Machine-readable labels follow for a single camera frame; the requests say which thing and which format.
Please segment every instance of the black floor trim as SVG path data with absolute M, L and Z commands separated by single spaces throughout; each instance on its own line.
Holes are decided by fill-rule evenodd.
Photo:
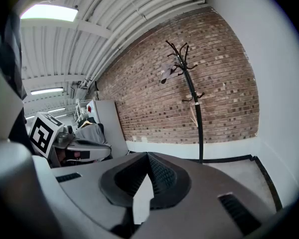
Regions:
M 215 158 L 215 159 L 203 159 L 203 163 L 210 164 L 210 163 L 227 163 L 227 162 L 235 162 L 235 161 L 241 161 L 249 159 L 250 161 L 255 160 L 255 157 L 252 155 L 245 155 L 245 156 L 239 156 L 239 157 L 228 157 L 228 158 Z M 196 163 L 199 163 L 199 159 L 187 159 Z
M 255 158 L 255 162 L 256 162 L 257 166 L 259 167 L 261 173 L 263 174 L 265 181 L 269 187 L 270 193 L 273 197 L 273 200 L 274 200 L 274 203 L 276 206 L 276 211 L 281 210 L 283 208 L 283 206 L 281 204 L 280 198 L 278 196 L 278 192 L 276 190 L 276 187 L 274 186 L 273 181 L 271 180 L 269 174 L 267 173 L 265 167 L 262 165 L 262 163 L 258 157 Z
M 260 162 L 258 157 L 252 156 L 252 155 L 245 155 L 245 156 L 240 156 L 240 157 L 230 157 L 230 158 L 216 158 L 216 159 L 204 159 L 203 163 L 205 164 L 210 164 L 210 163 L 227 163 L 227 162 L 235 162 L 235 161 L 241 161 L 241 160 L 246 160 L 249 159 L 250 161 L 255 161 L 257 166 L 259 167 L 261 173 L 263 174 L 263 177 L 265 178 L 265 181 L 269 187 L 270 193 L 273 197 L 275 206 L 276 206 L 276 211 L 279 211 L 283 208 L 280 198 L 278 196 L 277 190 L 273 184 L 273 181 L 271 180 L 269 174 L 267 173 L 266 169 Z M 196 163 L 199 163 L 198 159 L 187 159 Z
M 81 174 L 71 173 L 71 174 L 57 176 L 55 178 L 59 183 L 61 183 L 61 182 L 70 181 L 70 180 L 73 180 L 73 179 L 76 179 L 76 178 L 79 178 L 79 177 L 81 177 Z
M 219 196 L 218 199 L 244 236 L 250 234 L 261 226 L 261 223 L 233 194 Z

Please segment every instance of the baseboard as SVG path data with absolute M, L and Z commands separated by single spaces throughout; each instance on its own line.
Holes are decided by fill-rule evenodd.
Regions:
M 241 160 L 249 159 L 250 161 L 255 160 L 255 157 L 252 155 L 244 155 L 239 157 L 229 157 L 229 158 L 215 158 L 215 159 L 203 159 L 203 163 L 210 164 L 210 163 L 227 163 L 227 162 L 236 162 Z
M 260 142 L 258 157 L 275 185 L 283 207 L 293 204 L 299 196 L 299 184 L 293 173 L 264 141 Z
M 261 163 L 261 161 L 258 157 L 255 158 L 255 162 L 256 162 L 259 170 L 263 174 L 265 181 L 269 187 L 270 193 L 273 197 L 273 200 L 274 200 L 274 203 L 276 206 L 276 211 L 280 211 L 283 208 L 283 205 L 281 204 L 278 192 L 276 190 L 276 187 L 275 187 L 273 181 L 271 180 L 269 174 L 267 173 L 267 170 L 265 169 L 265 167 L 263 166 L 263 164 Z
M 126 141 L 129 150 L 135 152 L 158 152 L 184 159 L 199 159 L 199 144 L 176 144 Z M 223 159 L 244 155 L 256 156 L 258 153 L 258 137 L 245 140 L 205 143 L 204 159 Z

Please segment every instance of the coat rack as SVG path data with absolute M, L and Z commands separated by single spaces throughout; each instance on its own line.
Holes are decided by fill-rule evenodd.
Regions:
M 168 41 L 166 41 L 174 50 L 175 53 L 169 54 L 169 56 L 174 55 L 177 57 L 179 64 L 175 64 L 174 66 L 176 67 L 175 69 L 171 69 L 171 74 L 174 73 L 174 71 L 177 68 L 180 68 L 182 70 L 182 73 L 178 74 L 178 75 L 184 75 L 186 82 L 188 84 L 190 93 L 191 93 L 191 99 L 188 100 L 182 100 L 182 102 L 190 102 L 194 99 L 195 102 L 195 110 L 196 110 L 196 116 L 197 116 L 197 127 L 198 127 L 198 139 L 199 139 L 199 163 L 203 163 L 203 123 L 201 120 L 201 111 L 200 111 L 200 104 L 198 102 L 198 99 L 201 98 L 205 93 L 202 93 L 200 96 L 198 96 L 196 94 L 195 88 L 194 88 L 194 84 L 193 81 L 191 80 L 191 77 L 189 75 L 188 70 L 191 70 L 193 68 L 195 68 L 197 65 L 194 65 L 192 68 L 189 68 L 187 66 L 187 62 L 186 62 L 186 58 L 187 58 L 187 54 L 188 54 L 188 48 L 189 45 L 187 45 L 187 43 L 185 43 L 180 50 L 178 51 L 175 47 L 175 45 L 173 43 L 169 43 Z M 186 52 L 185 52 L 185 58 L 183 58 L 182 54 L 181 54 L 181 50 L 183 47 L 186 47 Z

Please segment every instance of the corrugated ceiling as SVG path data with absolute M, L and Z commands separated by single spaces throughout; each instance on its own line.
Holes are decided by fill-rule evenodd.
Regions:
M 75 101 L 70 97 L 70 87 L 87 78 L 86 84 L 100 77 L 106 66 L 122 52 L 135 35 L 155 26 L 163 12 L 176 11 L 177 7 L 195 9 L 204 0 L 187 0 L 167 7 L 166 11 L 151 19 L 149 27 L 146 15 L 176 0 L 160 0 L 144 13 L 129 21 L 128 18 L 153 0 L 57 0 L 52 4 L 78 9 L 74 23 L 60 20 L 26 19 L 21 21 L 22 80 L 28 96 L 24 100 L 25 116 L 35 115 L 39 111 L 48 111 L 65 107 L 60 114 L 74 112 Z M 140 20 L 144 24 L 132 31 L 122 40 L 123 48 L 111 49 L 113 43 L 127 30 L 134 28 Z M 118 27 L 128 22 L 126 27 L 112 38 Z M 63 93 L 51 93 L 32 96 L 31 90 L 63 87 Z

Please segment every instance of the fluorescent light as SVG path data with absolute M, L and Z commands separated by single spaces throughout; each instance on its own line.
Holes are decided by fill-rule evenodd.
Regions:
M 55 117 L 55 118 L 64 117 L 64 116 L 66 116 L 66 114 L 57 116 L 57 117 Z
M 54 112 L 64 111 L 64 110 L 65 110 L 65 108 L 60 108 L 60 109 L 48 111 L 48 113 L 54 113 Z
M 63 91 L 63 88 L 52 88 L 52 89 L 44 89 L 44 90 L 34 90 L 31 91 L 31 95 L 45 94 L 50 92 L 60 92 Z
M 60 19 L 66 21 L 73 21 L 75 19 L 78 10 L 50 5 L 50 4 L 36 4 L 27 10 L 21 19 L 25 18 L 50 18 L 50 19 Z

